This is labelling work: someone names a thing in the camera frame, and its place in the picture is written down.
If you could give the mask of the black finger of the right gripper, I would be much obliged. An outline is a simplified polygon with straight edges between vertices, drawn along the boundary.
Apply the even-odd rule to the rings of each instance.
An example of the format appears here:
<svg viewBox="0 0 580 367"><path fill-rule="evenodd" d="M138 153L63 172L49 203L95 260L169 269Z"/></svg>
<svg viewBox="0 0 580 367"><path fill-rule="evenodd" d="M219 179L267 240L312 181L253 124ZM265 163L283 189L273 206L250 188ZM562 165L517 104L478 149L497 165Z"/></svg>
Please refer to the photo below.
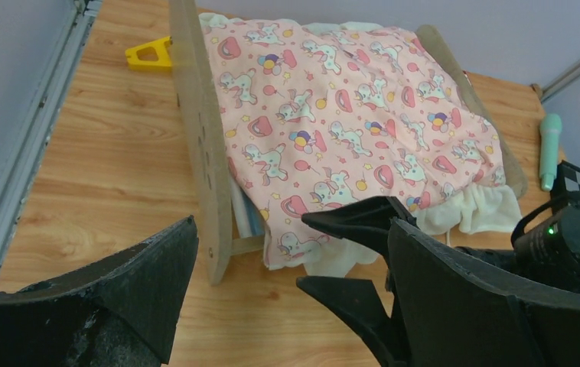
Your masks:
<svg viewBox="0 0 580 367"><path fill-rule="evenodd" d="M296 285L353 330L381 366L409 365L409 340L397 298L388 314L371 280L305 276Z"/></svg>
<svg viewBox="0 0 580 367"><path fill-rule="evenodd" d="M356 242L389 260L388 236L393 219L416 226L416 218L394 196L373 196L336 209L305 213L301 221L336 239Z"/></svg>

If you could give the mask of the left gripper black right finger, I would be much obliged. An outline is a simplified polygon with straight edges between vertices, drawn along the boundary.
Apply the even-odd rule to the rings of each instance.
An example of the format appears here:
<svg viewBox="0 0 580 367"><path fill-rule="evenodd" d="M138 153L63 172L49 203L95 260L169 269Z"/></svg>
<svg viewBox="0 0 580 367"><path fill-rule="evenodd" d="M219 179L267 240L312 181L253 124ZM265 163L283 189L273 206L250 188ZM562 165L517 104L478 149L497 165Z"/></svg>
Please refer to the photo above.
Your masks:
<svg viewBox="0 0 580 367"><path fill-rule="evenodd" d="M401 219L388 245L414 366L580 366L580 294L489 265Z"/></svg>

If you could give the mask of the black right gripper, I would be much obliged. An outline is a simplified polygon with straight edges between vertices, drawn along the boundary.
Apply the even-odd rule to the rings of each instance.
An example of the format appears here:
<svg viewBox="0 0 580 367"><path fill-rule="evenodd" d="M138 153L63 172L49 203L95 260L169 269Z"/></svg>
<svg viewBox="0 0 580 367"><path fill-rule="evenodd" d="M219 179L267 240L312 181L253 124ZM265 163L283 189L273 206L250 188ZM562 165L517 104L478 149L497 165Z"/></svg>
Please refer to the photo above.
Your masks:
<svg viewBox="0 0 580 367"><path fill-rule="evenodd" d="M510 250L458 251L550 287L580 294L580 194L552 198L514 228Z"/></svg>

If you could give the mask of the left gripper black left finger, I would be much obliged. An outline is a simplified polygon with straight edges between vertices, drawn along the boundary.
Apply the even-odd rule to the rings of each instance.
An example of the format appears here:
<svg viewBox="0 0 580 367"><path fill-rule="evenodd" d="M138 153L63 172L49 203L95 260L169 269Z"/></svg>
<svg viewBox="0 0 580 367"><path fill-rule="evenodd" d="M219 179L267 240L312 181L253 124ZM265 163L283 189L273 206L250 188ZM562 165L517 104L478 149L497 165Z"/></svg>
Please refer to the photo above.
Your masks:
<svg viewBox="0 0 580 367"><path fill-rule="evenodd" d="M0 366L169 363L198 245L187 217L82 268L0 292Z"/></svg>

